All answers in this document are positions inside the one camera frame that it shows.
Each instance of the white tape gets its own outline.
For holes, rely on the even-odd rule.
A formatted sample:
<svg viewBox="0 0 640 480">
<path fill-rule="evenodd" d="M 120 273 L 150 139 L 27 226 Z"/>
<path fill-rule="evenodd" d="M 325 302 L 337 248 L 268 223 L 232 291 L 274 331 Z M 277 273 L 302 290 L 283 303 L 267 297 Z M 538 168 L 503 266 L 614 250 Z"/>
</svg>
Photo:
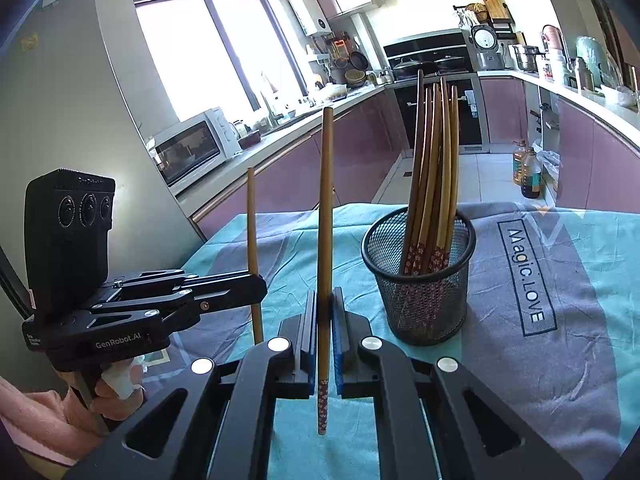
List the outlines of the white tape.
<svg viewBox="0 0 640 480">
<path fill-rule="evenodd" d="M 128 364 L 126 361 L 119 361 L 111 365 L 108 370 L 102 372 L 102 378 L 116 394 L 120 400 L 129 399 L 131 394 L 141 388 L 140 384 L 134 384 L 131 382 L 131 369 L 134 366 L 142 365 L 143 372 L 146 372 L 146 366 L 144 365 L 145 357 L 140 355 L 135 357 L 133 361 Z"/>
</svg>

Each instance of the cutting board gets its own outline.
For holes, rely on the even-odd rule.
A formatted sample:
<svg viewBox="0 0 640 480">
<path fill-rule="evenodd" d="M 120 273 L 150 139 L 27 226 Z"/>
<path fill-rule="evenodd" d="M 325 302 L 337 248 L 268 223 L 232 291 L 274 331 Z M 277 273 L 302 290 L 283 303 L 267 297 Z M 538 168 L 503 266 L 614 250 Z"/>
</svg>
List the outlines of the cutting board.
<svg viewBox="0 0 640 480">
<path fill-rule="evenodd" d="M 502 0 L 482 0 L 492 20 L 510 20 L 511 15 Z"/>
</svg>

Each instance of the wooden chopstick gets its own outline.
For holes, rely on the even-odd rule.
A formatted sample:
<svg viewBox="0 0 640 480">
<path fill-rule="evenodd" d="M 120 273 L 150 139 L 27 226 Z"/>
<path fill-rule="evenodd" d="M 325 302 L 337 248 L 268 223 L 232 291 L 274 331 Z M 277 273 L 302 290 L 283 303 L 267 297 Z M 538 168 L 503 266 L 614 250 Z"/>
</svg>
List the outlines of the wooden chopstick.
<svg viewBox="0 0 640 480">
<path fill-rule="evenodd" d="M 449 229 L 449 202 L 451 200 L 451 115 L 447 83 L 440 79 L 442 86 L 442 184 L 440 187 L 440 208 L 435 248 L 430 258 L 430 272 L 440 270 L 444 261 L 447 232 Z"/>
<path fill-rule="evenodd" d="M 422 225 L 422 215 L 424 213 L 424 198 L 427 191 L 427 180 L 429 176 L 429 163 L 431 156 L 431 123 L 433 123 L 433 90 L 427 88 L 426 91 L 426 113 L 422 128 L 424 137 L 422 148 L 422 167 L 420 168 L 420 184 L 418 186 L 418 196 L 415 203 L 416 215 L 414 227 L 411 233 L 411 243 L 409 248 L 410 258 L 404 267 L 405 274 L 411 274 L 414 269 L 415 253 L 420 239 L 420 226 Z"/>
<path fill-rule="evenodd" d="M 318 434 L 326 434 L 334 227 L 334 109 L 322 111 L 318 219 Z"/>
<path fill-rule="evenodd" d="M 460 161 L 460 117 L 458 116 L 458 88 L 451 86 L 451 200 L 449 202 L 449 225 L 442 266 L 449 265 L 451 242 L 456 225 L 456 207 L 458 206 L 458 163 Z"/>
<path fill-rule="evenodd" d="M 411 191 L 409 193 L 409 206 L 404 226 L 404 241 L 402 242 L 402 256 L 400 259 L 400 272 L 405 272 L 407 261 L 412 261 L 413 255 L 411 239 L 414 228 L 416 204 L 418 200 L 418 190 L 420 188 L 420 176 L 422 169 L 422 152 L 424 149 L 424 72 L 418 70 L 418 102 L 415 118 L 415 141 L 414 141 L 414 167 L 411 174 Z"/>
<path fill-rule="evenodd" d="M 258 274 L 258 237 L 255 226 L 255 171 L 249 168 L 246 172 L 246 252 L 249 272 Z M 262 305 L 251 306 L 251 325 L 254 329 L 254 344 L 264 341 L 262 331 Z"/>
<path fill-rule="evenodd" d="M 427 185 L 424 196 L 424 206 L 422 208 L 422 219 L 420 222 L 420 234 L 418 235 L 418 244 L 415 250 L 413 273 L 419 274 L 422 270 L 424 257 L 424 248 L 427 243 L 429 229 L 431 225 L 431 215 L 433 213 L 434 194 L 436 181 L 438 179 L 438 158 L 440 156 L 440 120 L 442 108 L 440 105 L 441 97 L 438 85 L 433 86 L 433 121 L 431 121 L 431 141 L 429 154 L 429 168 L 427 174 Z"/>
</svg>

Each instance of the water heater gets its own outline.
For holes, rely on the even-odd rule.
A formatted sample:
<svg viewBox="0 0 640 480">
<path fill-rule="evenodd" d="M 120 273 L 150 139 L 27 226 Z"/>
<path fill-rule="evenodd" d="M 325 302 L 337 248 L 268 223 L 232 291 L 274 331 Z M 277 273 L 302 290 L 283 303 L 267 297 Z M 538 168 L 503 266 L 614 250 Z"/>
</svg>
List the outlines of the water heater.
<svg viewBox="0 0 640 480">
<path fill-rule="evenodd" d="M 329 23 L 318 5 L 318 0 L 289 0 L 289 3 L 306 36 L 331 34 Z"/>
</svg>

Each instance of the black mesh pen holder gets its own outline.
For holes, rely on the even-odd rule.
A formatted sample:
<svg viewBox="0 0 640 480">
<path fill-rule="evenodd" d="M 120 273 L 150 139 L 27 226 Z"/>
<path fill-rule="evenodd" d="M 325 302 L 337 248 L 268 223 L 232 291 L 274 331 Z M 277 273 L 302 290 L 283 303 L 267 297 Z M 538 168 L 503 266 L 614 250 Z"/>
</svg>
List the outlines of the black mesh pen holder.
<svg viewBox="0 0 640 480">
<path fill-rule="evenodd" d="M 476 231 L 456 211 L 449 265 L 433 274 L 400 273 L 407 208 L 382 217 L 364 235 L 360 251 L 373 272 L 385 305 L 389 327 L 412 345 L 435 345 L 453 336 L 466 317 L 469 260 Z"/>
</svg>

